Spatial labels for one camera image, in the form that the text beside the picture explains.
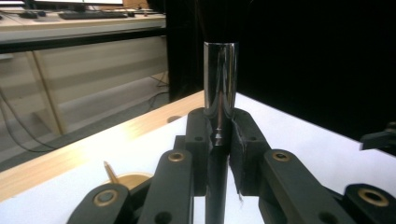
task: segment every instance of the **shiny chrome tube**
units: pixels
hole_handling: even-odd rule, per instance
[[[230,141],[236,94],[238,43],[204,44],[205,115],[213,146]]]

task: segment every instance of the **floor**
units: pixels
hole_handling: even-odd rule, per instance
[[[61,105],[67,134],[50,131],[35,115],[0,121],[0,172],[169,103],[166,74],[146,77]]]

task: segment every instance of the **keyboard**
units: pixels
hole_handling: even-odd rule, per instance
[[[64,20],[95,20],[95,19],[118,19],[128,18],[122,12],[71,12],[59,13],[60,18]]]

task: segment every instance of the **metal cylinder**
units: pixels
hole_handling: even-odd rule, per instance
[[[238,43],[204,44],[205,115],[213,146],[230,141],[236,94]]]

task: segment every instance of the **computer monitor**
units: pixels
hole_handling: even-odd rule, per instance
[[[122,0],[34,0],[36,8],[53,6],[55,8],[85,11],[87,6],[122,7]]]
[[[22,0],[15,1],[15,0],[0,0],[0,7],[24,7],[25,4]]]

